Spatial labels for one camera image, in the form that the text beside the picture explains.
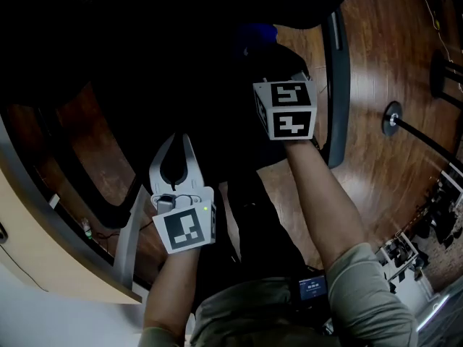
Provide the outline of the person's grey-green sweatshirt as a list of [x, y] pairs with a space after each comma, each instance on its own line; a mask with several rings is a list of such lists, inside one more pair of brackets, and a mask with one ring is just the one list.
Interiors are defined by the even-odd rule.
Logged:
[[329, 268], [335, 333], [322, 335], [297, 314], [284, 278], [252, 280], [203, 301], [193, 347], [417, 347], [417, 321], [390, 290], [369, 244], [352, 247]]

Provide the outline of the small screen device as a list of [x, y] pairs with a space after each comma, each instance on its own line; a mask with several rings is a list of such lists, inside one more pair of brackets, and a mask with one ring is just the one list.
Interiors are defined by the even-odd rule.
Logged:
[[300, 300], [303, 302], [318, 299], [327, 295], [326, 277], [324, 275], [313, 276], [298, 282]]

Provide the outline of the blue cloth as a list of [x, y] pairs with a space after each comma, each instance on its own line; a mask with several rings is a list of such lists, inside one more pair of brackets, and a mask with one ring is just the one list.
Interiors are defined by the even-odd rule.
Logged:
[[239, 25], [233, 39], [233, 55], [242, 59], [269, 47], [277, 41], [278, 30], [267, 23], [246, 23]]

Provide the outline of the black pole with round base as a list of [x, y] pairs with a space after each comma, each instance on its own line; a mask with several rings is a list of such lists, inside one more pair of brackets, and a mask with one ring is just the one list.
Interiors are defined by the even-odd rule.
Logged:
[[402, 105], [397, 101], [392, 101], [388, 104], [384, 111], [381, 129], [384, 135], [391, 137], [397, 133], [399, 128], [406, 130], [418, 138], [421, 142], [425, 143], [428, 147], [437, 152], [442, 158], [446, 159], [449, 163], [453, 164], [456, 168], [463, 172], [463, 163], [436, 141], [405, 122], [402, 119]]

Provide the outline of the white frame rack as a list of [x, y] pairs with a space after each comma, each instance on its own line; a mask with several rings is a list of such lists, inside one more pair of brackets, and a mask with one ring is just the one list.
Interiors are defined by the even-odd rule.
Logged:
[[424, 307], [434, 296], [434, 290], [424, 274], [430, 264], [429, 255], [399, 231], [376, 252], [390, 292], [411, 310]]

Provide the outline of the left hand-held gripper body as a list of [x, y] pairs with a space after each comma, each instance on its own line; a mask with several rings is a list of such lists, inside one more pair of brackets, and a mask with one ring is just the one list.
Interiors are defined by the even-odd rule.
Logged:
[[216, 242], [214, 191], [201, 187], [192, 191], [153, 195], [153, 222], [168, 254]]

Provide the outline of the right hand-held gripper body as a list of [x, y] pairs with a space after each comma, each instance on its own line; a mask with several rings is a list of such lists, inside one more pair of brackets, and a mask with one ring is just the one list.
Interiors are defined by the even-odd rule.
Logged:
[[318, 110], [315, 82], [304, 72], [290, 80], [252, 85], [259, 119], [270, 140], [310, 140]]

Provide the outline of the glowing light strip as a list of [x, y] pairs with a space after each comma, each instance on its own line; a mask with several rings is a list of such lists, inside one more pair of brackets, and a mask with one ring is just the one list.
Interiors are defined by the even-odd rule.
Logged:
[[439, 301], [432, 304], [431, 310], [425, 315], [424, 319], [419, 322], [416, 331], [420, 332], [433, 318], [434, 316], [440, 311], [440, 309], [446, 304], [448, 299], [450, 298], [449, 295], [442, 296]]

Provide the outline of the grey metal desk leg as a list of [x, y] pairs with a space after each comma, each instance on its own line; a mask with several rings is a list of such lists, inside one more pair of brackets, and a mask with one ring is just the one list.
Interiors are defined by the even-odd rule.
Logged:
[[145, 187], [141, 187], [130, 210], [127, 225], [119, 232], [115, 251], [113, 264], [114, 276], [119, 283], [130, 291], [133, 284], [139, 231], [142, 226], [143, 217], [145, 216], [144, 207], [147, 198], [147, 190]]

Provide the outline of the black chair seat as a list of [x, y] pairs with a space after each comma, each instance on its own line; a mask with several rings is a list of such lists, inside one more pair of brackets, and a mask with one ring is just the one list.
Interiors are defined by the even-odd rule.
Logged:
[[271, 81], [270, 50], [233, 55], [231, 20], [103, 14], [95, 22], [95, 96], [144, 184], [158, 149], [189, 135], [205, 181], [229, 180], [284, 157], [259, 119], [252, 85]]

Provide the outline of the person's left forearm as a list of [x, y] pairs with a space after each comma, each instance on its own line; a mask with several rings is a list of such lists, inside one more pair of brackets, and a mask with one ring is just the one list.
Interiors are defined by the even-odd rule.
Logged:
[[175, 340], [184, 337], [195, 298], [200, 249], [170, 254], [146, 302], [143, 327], [159, 327]]

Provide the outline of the person's right forearm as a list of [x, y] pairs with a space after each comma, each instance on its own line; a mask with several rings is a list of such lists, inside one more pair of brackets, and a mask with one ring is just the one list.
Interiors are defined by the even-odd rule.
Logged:
[[360, 214], [309, 140], [284, 143], [309, 235], [325, 269], [366, 241]]

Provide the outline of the person's black trousers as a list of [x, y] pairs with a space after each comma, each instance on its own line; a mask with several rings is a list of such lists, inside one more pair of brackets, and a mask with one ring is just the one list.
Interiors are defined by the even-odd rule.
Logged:
[[243, 171], [227, 181], [227, 198], [239, 231], [239, 252], [228, 234], [224, 202], [218, 199], [217, 236], [201, 247], [197, 268], [196, 309], [210, 296], [249, 280], [312, 275], [300, 250], [281, 225], [276, 208], [256, 171]]

